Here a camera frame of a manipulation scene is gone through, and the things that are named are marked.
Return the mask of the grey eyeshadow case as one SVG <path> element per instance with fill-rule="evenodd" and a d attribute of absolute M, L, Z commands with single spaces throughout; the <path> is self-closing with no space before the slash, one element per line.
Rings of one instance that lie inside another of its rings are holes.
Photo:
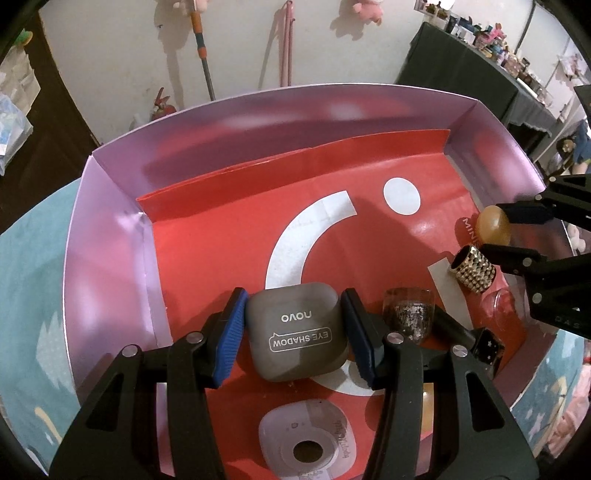
<path fill-rule="evenodd" d="M 325 283 L 263 290 L 245 306 L 256 372 L 286 382 L 338 370 L 349 356 L 339 295 Z"/>

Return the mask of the red fire extinguisher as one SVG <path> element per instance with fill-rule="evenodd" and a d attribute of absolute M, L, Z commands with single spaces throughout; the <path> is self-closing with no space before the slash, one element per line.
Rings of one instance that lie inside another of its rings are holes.
<path fill-rule="evenodd" d="M 160 87 L 153 102 L 150 120 L 155 121 L 165 116 L 174 114 L 176 107 L 168 103 L 169 96 L 164 94 L 164 88 Z"/>

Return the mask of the black nail polish bottle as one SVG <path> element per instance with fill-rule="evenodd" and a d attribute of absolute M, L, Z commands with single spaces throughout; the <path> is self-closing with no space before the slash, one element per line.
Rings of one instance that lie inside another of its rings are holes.
<path fill-rule="evenodd" d="M 475 342 L 470 351 L 477 360 L 485 365 L 487 375 L 494 379 L 503 360 L 505 345 L 493 331 L 486 327 L 475 329 L 473 336 Z"/>

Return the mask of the orange soap dome back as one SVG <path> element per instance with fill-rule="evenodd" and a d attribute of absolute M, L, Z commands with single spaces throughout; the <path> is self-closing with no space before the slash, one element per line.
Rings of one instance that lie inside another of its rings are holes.
<path fill-rule="evenodd" d="M 490 205 L 477 218 L 476 234 L 481 244 L 509 246 L 511 243 L 511 223 L 500 207 Z"/>

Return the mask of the orange soap dome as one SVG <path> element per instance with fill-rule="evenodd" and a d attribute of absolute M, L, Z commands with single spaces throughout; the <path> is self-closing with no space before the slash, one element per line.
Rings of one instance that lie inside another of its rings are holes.
<path fill-rule="evenodd" d="M 477 218 L 476 234 L 481 244 L 509 246 L 511 243 L 511 223 L 500 207 L 490 205 Z"/>
<path fill-rule="evenodd" d="M 435 418 L 434 384 L 423 385 L 421 439 L 424 440 L 433 433 Z"/>

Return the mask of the teal moon star blanket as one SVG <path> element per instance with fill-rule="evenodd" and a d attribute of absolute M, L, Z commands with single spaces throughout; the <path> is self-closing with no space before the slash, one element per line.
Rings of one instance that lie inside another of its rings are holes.
<path fill-rule="evenodd" d="M 421 189 L 414 217 L 377 189 L 351 189 L 356 215 L 311 248 L 304 281 L 356 286 L 372 309 L 388 287 L 431 282 L 473 202 Z M 167 344 L 204 323 L 229 292 L 266 289 L 280 235 L 315 196 L 301 185 L 220 204 L 153 227 L 103 172 L 75 181 L 1 237 L 1 397 L 22 446 L 49 465 L 79 404 L 129 343 Z"/>

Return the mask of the pink white compact case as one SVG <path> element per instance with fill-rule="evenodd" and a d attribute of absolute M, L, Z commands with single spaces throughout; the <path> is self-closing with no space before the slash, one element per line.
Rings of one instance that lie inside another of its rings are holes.
<path fill-rule="evenodd" d="M 356 462 L 356 438 L 342 409 L 328 400 L 290 403 L 259 422 L 267 467 L 280 479 L 337 479 Z"/>

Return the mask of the plastic bag on door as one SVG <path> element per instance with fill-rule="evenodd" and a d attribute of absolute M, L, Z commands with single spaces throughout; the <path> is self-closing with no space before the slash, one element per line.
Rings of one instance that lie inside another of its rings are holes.
<path fill-rule="evenodd" d="M 14 155 L 33 131 L 26 115 L 5 94 L 1 94 L 0 127 L 0 174 L 4 176 Z"/>

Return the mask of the pink cardboard box tray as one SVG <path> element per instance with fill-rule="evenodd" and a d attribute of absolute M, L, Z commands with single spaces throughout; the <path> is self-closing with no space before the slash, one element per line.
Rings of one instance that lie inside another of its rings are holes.
<path fill-rule="evenodd" d="M 479 297 L 450 272 L 485 206 L 542 181 L 479 101 L 389 85 L 322 85 L 221 100 L 95 150 L 74 203 L 65 330 L 86 399 L 127 345 L 199 328 L 231 292 L 314 282 L 384 293 L 422 287 L 505 343 L 496 385 L 516 416 L 556 337 L 524 315 L 512 278 Z"/>

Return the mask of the glitter clear jar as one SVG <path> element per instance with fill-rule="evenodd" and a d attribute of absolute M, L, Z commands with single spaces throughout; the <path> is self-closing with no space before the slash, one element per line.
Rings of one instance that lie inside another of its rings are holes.
<path fill-rule="evenodd" d="M 399 287 L 384 293 L 384 321 L 392 331 L 400 332 L 416 344 L 421 344 L 429 336 L 434 314 L 432 290 Z"/>

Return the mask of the orange soap dome front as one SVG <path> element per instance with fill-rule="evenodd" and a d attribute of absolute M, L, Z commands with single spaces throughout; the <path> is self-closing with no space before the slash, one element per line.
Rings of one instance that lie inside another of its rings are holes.
<path fill-rule="evenodd" d="M 435 418 L 434 384 L 423 385 L 421 439 L 424 440 L 433 433 Z"/>

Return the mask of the green plush on door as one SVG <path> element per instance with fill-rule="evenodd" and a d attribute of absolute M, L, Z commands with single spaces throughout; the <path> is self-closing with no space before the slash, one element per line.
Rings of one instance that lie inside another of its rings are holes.
<path fill-rule="evenodd" d="M 13 45 L 24 47 L 31 42 L 32 38 L 33 32 L 30 30 L 23 29 L 14 40 Z"/>

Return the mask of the pink plush behind mop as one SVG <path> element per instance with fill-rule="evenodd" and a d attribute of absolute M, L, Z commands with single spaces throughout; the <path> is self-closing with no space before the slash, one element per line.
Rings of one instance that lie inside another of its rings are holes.
<path fill-rule="evenodd" d="M 208 8 L 209 0 L 174 0 L 172 7 L 182 15 L 189 16 L 192 13 L 204 13 Z"/>

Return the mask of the dark wooden door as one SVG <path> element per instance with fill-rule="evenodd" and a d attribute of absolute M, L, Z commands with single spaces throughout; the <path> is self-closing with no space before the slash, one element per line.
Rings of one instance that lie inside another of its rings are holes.
<path fill-rule="evenodd" d="M 33 131 L 1 177 L 1 230 L 61 187 L 78 179 L 98 146 L 55 64 L 39 14 L 27 26 L 34 38 L 25 48 L 40 83 L 28 118 Z"/>

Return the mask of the pink plush on wall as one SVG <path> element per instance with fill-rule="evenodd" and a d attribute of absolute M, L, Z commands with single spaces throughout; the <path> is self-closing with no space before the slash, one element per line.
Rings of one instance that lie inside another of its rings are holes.
<path fill-rule="evenodd" d="M 353 11 L 363 23 L 381 25 L 384 15 L 382 3 L 382 0 L 356 0 L 353 2 Z"/>

